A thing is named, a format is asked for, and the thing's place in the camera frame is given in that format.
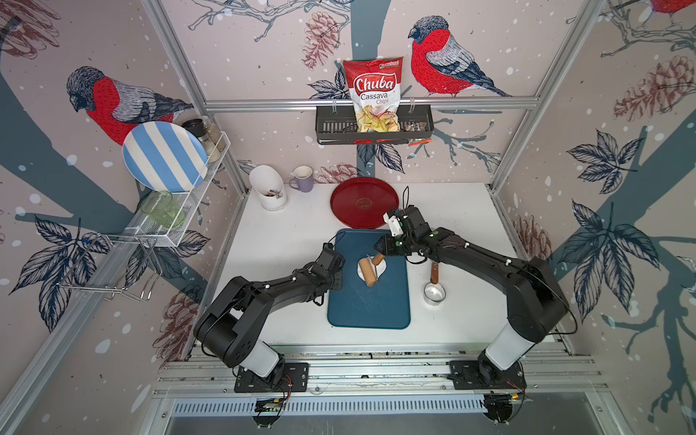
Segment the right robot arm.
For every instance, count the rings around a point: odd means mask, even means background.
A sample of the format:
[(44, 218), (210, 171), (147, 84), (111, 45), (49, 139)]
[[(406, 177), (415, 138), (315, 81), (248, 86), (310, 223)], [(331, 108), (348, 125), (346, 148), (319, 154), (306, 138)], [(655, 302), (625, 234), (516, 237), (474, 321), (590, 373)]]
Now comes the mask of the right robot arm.
[(374, 248), (386, 257), (419, 255), (455, 266), (491, 284), (507, 298), (507, 324), (478, 357), (480, 378), (490, 384), (506, 374), (571, 313), (549, 264), (505, 257), (472, 244), (447, 228), (432, 229), (415, 206), (384, 214), (390, 234)]

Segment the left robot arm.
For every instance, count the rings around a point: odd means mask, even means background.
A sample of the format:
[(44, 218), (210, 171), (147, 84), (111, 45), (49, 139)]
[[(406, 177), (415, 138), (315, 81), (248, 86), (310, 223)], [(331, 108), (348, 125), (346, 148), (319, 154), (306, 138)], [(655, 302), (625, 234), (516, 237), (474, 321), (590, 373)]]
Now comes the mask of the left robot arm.
[(195, 339), (207, 355), (229, 368), (243, 368), (277, 384), (283, 377), (284, 357), (260, 340), (271, 313), (295, 304), (322, 306), (326, 294), (339, 288), (345, 258), (326, 243), (322, 252), (287, 277), (248, 281), (234, 277), (199, 316)]

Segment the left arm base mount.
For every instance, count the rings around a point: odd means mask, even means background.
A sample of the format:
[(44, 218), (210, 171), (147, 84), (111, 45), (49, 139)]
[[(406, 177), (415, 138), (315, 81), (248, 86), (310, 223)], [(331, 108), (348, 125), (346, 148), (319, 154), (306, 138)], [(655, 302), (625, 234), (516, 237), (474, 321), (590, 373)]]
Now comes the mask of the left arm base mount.
[(310, 364), (287, 362), (283, 355), (266, 377), (241, 367), (234, 387), (235, 393), (304, 393), (307, 389)]

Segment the teal cutting board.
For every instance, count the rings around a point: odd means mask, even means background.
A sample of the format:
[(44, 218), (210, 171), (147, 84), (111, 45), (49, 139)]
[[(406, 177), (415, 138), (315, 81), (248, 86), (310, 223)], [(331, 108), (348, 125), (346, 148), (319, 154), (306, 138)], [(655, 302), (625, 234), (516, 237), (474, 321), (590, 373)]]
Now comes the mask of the teal cutting board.
[(367, 286), (359, 261), (377, 256), (374, 245), (387, 230), (345, 228), (335, 250), (345, 258), (343, 287), (329, 294), (327, 320), (335, 327), (402, 330), (411, 324), (407, 264), (386, 257), (377, 266), (377, 282)]

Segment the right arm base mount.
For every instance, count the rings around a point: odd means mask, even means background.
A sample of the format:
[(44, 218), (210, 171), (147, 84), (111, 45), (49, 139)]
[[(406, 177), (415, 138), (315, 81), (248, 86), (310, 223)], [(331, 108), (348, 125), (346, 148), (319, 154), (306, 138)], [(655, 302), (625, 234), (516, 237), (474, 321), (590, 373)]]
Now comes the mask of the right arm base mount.
[(500, 370), (487, 356), (480, 355), (476, 360), (449, 361), (449, 375), (456, 390), (504, 390), (527, 389), (524, 367), (520, 361), (507, 370)]

